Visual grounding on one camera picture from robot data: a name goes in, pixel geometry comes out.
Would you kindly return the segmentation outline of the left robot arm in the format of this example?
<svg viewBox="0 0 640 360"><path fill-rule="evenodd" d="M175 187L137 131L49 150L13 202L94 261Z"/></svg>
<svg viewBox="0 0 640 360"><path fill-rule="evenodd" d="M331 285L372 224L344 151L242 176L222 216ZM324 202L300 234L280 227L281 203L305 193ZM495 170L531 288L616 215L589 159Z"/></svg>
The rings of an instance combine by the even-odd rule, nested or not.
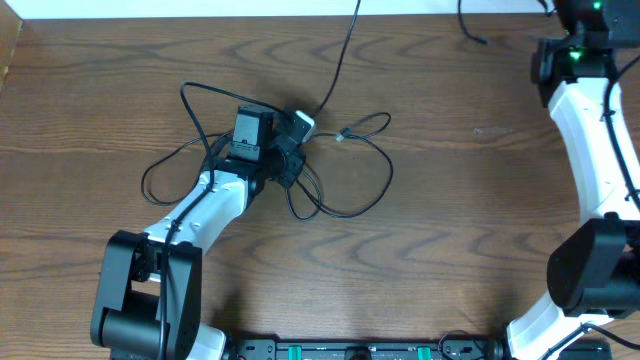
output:
<svg viewBox="0 0 640 360"><path fill-rule="evenodd" d="M90 337L113 359L220 359L226 334L201 321L202 260L267 180L290 188L316 127L302 111L239 107L230 149L191 192L141 233L108 241Z"/></svg>

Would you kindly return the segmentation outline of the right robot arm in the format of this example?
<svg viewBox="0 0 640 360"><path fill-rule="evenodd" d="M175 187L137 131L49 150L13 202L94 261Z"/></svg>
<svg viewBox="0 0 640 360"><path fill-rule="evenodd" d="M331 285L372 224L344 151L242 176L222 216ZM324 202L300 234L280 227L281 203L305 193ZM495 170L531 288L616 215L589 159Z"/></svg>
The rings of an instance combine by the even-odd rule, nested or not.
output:
<svg viewBox="0 0 640 360"><path fill-rule="evenodd" d="M608 359L605 345L581 343L595 331L629 349L638 344L605 330L639 309L639 160L627 130L616 65L620 49L639 45L634 0L554 4L565 32L539 41L531 80L564 142L580 209L580 227L550 256L547 290L490 359Z"/></svg>

